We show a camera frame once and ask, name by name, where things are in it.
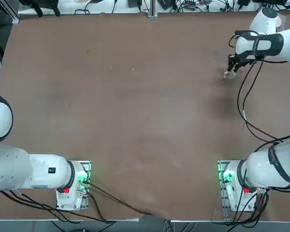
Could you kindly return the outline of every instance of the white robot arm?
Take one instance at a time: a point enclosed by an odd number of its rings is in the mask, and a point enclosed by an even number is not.
[[[280,25],[277,12],[264,8],[253,19],[249,30],[236,30],[231,38],[237,40],[235,54],[229,56],[224,77],[233,78],[240,67],[262,58],[290,61],[290,29],[276,32]]]
[[[0,142],[12,125],[12,109],[0,96]],[[79,161],[66,161],[52,154],[28,154],[0,143],[0,190],[56,189],[57,208],[83,210],[88,207],[87,185],[83,183],[88,178]]]
[[[290,62],[290,29],[276,33],[277,12],[265,8],[258,12],[249,30],[236,31],[235,54],[229,56],[224,73],[235,76],[237,70],[255,60],[276,57]],[[290,186],[290,139],[273,144],[267,150],[252,153],[246,160],[233,160],[223,174],[231,210],[252,211],[255,199],[244,209],[257,189]]]

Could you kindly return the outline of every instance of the black cable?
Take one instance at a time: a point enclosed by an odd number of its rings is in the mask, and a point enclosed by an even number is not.
[[[277,6],[277,4],[275,4],[275,7],[277,7],[277,9],[278,9],[279,11],[283,11],[282,9],[280,9],[280,8]]]
[[[207,3],[206,3],[205,0],[203,0],[203,2],[204,2],[204,4],[205,4],[205,6],[206,6],[207,11],[209,12],[209,5],[207,5]]]
[[[51,221],[51,223],[53,223],[54,226],[56,226],[58,230],[60,230],[60,231],[62,231],[62,232],[65,232],[62,228],[60,228],[58,225],[56,225],[56,223],[54,223],[53,221]]]
[[[244,177],[243,177],[244,180],[245,180],[245,177],[246,177],[246,173],[247,173],[247,169],[245,169],[245,172],[244,172]],[[238,201],[237,209],[236,209],[236,212],[235,212],[235,215],[234,215],[234,218],[233,218],[233,223],[234,223],[234,220],[236,219],[236,216],[237,216],[237,213],[238,213],[238,209],[239,209],[240,204],[241,204],[241,200],[242,200],[243,192],[244,192],[244,187],[242,187],[242,191],[241,191],[240,199],[239,199],[239,201]]]
[[[182,229],[181,232],[185,231],[188,228],[189,225],[190,225],[190,222],[187,223],[187,225]]]
[[[247,123],[245,123],[245,125],[246,125],[247,129],[249,130],[249,132],[250,132],[254,137],[256,137],[257,139],[259,139],[259,140],[261,140],[261,141],[263,141],[263,142],[268,142],[267,140],[265,140],[265,139],[260,138],[259,136],[257,136],[257,135],[256,135],[256,134],[251,130],[251,128],[249,127],[249,125],[248,125]]]
[[[84,183],[84,184],[91,185],[92,187],[94,187],[94,188],[98,189],[99,191],[103,192],[104,194],[106,194],[107,196],[111,197],[113,200],[117,201],[118,203],[121,203],[121,204],[123,204],[124,206],[126,206],[126,207],[128,207],[128,208],[130,208],[130,209],[132,209],[132,210],[134,210],[134,211],[136,211],[136,212],[138,212],[138,213],[140,213],[140,214],[144,214],[144,215],[152,215],[151,213],[144,212],[144,211],[141,211],[141,210],[139,210],[139,209],[134,208],[133,206],[131,206],[131,205],[129,205],[129,204],[123,202],[122,200],[118,199],[117,197],[114,197],[113,195],[109,194],[108,192],[104,191],[103,189],[99,188],[98,186],[96,186],[96,185],[94,185],[94,184],[92,184],[92,183],[90,183],[90,182],[88,182],[88,181],[83,181],[83,183]]]
[[[97,208],[97,212],[98,212],[98,215],[99,215],[99,217],[100,217],[100,219],[101,220],[103,220],[105,223],[113,223],[113,222],[109,222],[109,221],[107,221],[104,217],[103,217],[103,215],[102,215],[102,213],[101,213],[101,210],[100,210],[100,208],[99,208],[99,206],[98,206],[98,203],[97,203],[97,201],[96,201],[96,199],[94,198],[94,196],[91,194],[91,193],[89,193],[89,192],[87,192],[87,194],[88,194],[88,196],[93,200],[93,202],[94,202],[94,204],[95,204],[95,206],[96,206],[96,208]]]
[[[195,6],[195,8],[197,8],[197,9],[199,9],[201,12],[203,12],[203,10],[202,10],[200,7]]]
[[[264,60],[265,63],[270,63],[270,64],[283,64],[283,63],[288,63],[288,61],[270,61],[270,60]]]
[[[256,82],[256,80],[257,80],[258,74],[259,74],[259,72],[260,72],[260,70],[261,70],[261,68],[262,68],[262,66],[263,66],[263,61],[264,61],[264,59],[262,59],[261,65],[260,65],[260,67],[259,67],[259,70],[258,70],[258,72],[257,72],[257,74],[256,74],[256,76],[255,76],[255,78],[254,78],[254,80],[253,80],[253,82],[252,82],[252,84],[251,84],[251,86],[250,86],[250,88],[249,88],[247,94],[246,94],[245,97],[244,97],[243,104],[242,104],[242,112],[243,112],[243,114],[245,114],[245,102],[246,102],[246,99],[247,99],[248,95],[250,94],[250,92],[251,92],[253,86],[255,85],[255,82]],[[263,142],[267,142],[267,140],[265,140],[265,139],[260,138],[259,136],[257,136],[257,135],[256,135],[256,134],[251,130],[251,128],[249,127],[249,125],[248,125],[247,123],[245,123],[245,125],[246,125],[247,129],[249,130],[249,132],[250,132],[254,137],[256,137],[257,139],[260,139],[260,140],[263,141]]]
[[[12,201],[18,203],[18,204],[25,205],[25,206],[28,206],[28,207],[31,207],[31,208],[35,208],[35,209],[40,209],[40,210],[46,210],[46,211],[48,211],[48,209],[45,209],[45,208],[42,208],[42,207],[37,207],[37,206],[35,206],[35,205],[27,204],[27,203],[21,202],[21,201],[19,201],[19,200],[16,200],[16,199],[14,199],[13,197],[11,197],[9,194],[7,194],[7,193],[4,192],[4,191],[0,191],[0,193],[3,194],[4,196],[6,196],[7,198],[9,198],[10,200],[12,200]],[[104,221],[102,221],[102,220],[100,220],[100,219],[97,219],[97,218],[95,218],[95,217],[90,217],[90,216],[86,216],[86,215],[78,214],[78,213],[75,213],[75,212],[73,212],[73,211],[67,211],[67,210],[61,210],[61,209],[56,209],[55,211],[57,211],[57,212],[65,212],[65,213],[73,214],[73,215],[80,216],[80,217],[83,217],[83,218],[89,218],[89,219],[91,219],[91,220],[96,220],[96,221],[104,222]]]
[[[19,197],[19,196],[17,196],[12,190],[10,190],[10,193],[15,197],[15,198],[17,198],[17,199],[19,199],[19,200],[21,200],[21,201],[23,201],[23,202],[27,202],[27,203],[31,203],[31,204],[35,204],[35,205],[39,205],[39,206],[41,206],[42,208],[44,208],[44,209],[46,209],[49,213],[51,213],[52,215],[54,215],[56,218],[58,218],[58,220],[60,220],[60,221],[63,221],[63,222],[69,222],[69,223],[71,223],[71,224],[78,224],[78,223],[80,223],[80,221],[79,222],[75,222],[75,221],[70,221],[70,220],[68,220],[61,212],[58,212],[63,218],[64,218],[64,220],[63,219],[61,219],[58,215],[56,215],[55,213],[53,213],[51,210],[55,210],[55,211],[57,211],[57,209],[55,209],[55,208],[53,208],[53,207],[51,207],[51,206],[49,206],[49,205],[46,205],[46,204],[43,204],[43,203],[38,203],[38,202],[36,202],[36,201],[34,201],[32,198],[30,198],[30,197],[28,197],[26,194],[24,194],[24,193],[22,193],[21,195],[22,196],[24,196],[24,197],[26,197],[26,198],[28,198],[30,201],[28,201],[28,200],[26,200],[26,199],[23,199],[23,198],[21,198],[21,197]]]
[[[261,9],[261,7],[263,6],[263,3],[264,3],[264,0],[262,0],[260,7],[256,11],[259,11]]]
[[[86,15],[90,14],[90,11],[87,10],[86,8],[87,8],[88,5],[91,4],[92,2],[93,2],[92,0],[89,1],[89,2],[86,4],[86,6],[85,6],[84,9],[76,9],[76,10],[74,11],[74,14],[76,14],[76,12],[78,12],[78,11],[83,11]]]
[[[116,3],[117,3],[117,0],[114,0],[114,7],[113,7],[113,9],[112,9],[112,13],[111,13],[111,14],[113,14],[113,13],[114,13],[114,10],[115,10]]]
[[[102,231],[106,230],[106,229],[109,228],[110,226],[113,226],[115,223],[116,223],[116,222],[114,221],[112,224],[110,224],[110,225],[104,227],[103,229],[99,230],[98,232],[102,232]]]
[[[234,35],[230,38],[230,40],[229,40],[229,47],[235,48],[235,46],[232,46],[232,45],[231,45],[231,41],[232,41],[232,39],[233,39],[235,36],[236,36],[236,35],[234,34]]]
[[[287,10],[290,9],[290,5],[286,6],[286,3],[283,5]]]
[[[271,189],[275,190],[275,191],[278,191],[278,192],[290,193],[290,190],[283,190],[282,188],[271,187]]]
[[[171,225],[170,221],[169,221],[169,220],[167,220],[167,221],[166,221],[166,223],[168,223],[168,224],[169,224],[169,228],[171,228],[171,229],[172,229],[172,231],[174,232],[174,228],[172,227],[172,225]]]
[[[273,144],[273,143],[276,143],[276,142],[279,142],[279,141],[283,141],[283,140],[286,140],[286,139],[290,139],[290,135],[287,135],[287,136],[285,136],[285,137],[281,137],[281,138],[278,138],[278,139],[270,140],[270,141],[268,141],[268,142],[266,142],[266,143],[260,145],[258,148],[256,148],[256,149],[254,150],[254,152],[259,151],[262,147],[264,147],[264,146],[266,146],[266,145],[268,145],[268,144]]]
[[[263,134],[265,134],[265,135],[267,135],[267,136],[269,136],[269,137],[271,137],[271,138],[273,138],[273,139],[277,139],[276,137],[274,137],[274,136],[272,136],[272,135],[270,135],[270,134],[264,132],[263,130],[257,128],[256,126],[254,126],[254,125],[252,125],[250,122],[248,122],[248,121],[245,119],[245,117],[242,115],[242,112],[241,112],[241,110],[240,110],[240,106],[239,106],[239,98],[240,98],[240,94],[241,94],[241,91],[242,91],[243,85],[244,85],[244,83],[245,83],[245,81],[246,81],[246,79],[247,79],[247,77],[248,77],[250,71],[252,70],[253,66],[257,63],[257,61],[258,61],[258,60],[254,60],[254,61],[253,61],[252,65],[250,66],[248,72],[246,73],[246,75],[245,75],[245,77],[244,77],[244,79],[243,79],[243,81],[242,81],[242,83],[241,83],[241,86],[240,86],[239,91],[238,91],[238,94],[237,94],[237,101],[236,101],[236,102],[237,102],[237,110],[238,110],[238,112],[239,112],[241,118],[242,118],[242,119],[243,119],[243,120],[244,120],[248,125],[250,125],[250,126],[253,127],[254,129],[258,130],[259,132],[261,132],[261,133],[263,133]]]
[[[256,80],[257,80],[257,78],[258,78],[259,72],[260,72],[260,70],[261,70],[261,68],[262,68],[262,66],[263,66],[263,61],[264,61],[264,58],[262,59],[262,61],[261,61],[261,65],[260,65],[260,67],[259,67],[259,69],[258,69],[258,72],[257,72],[255,78],[253,79],[253,82],[252,82],[252,84],[251,84],[249,90],[247,91],[246,96],[244,97],[243,104],[242,104],[242,111],[245,111],[245,102],[246,102],[246,99],[247,99],[248,95],[250,94],[250,92],[251,92],[253,86],[255,85],[255,82],[256,82]]]

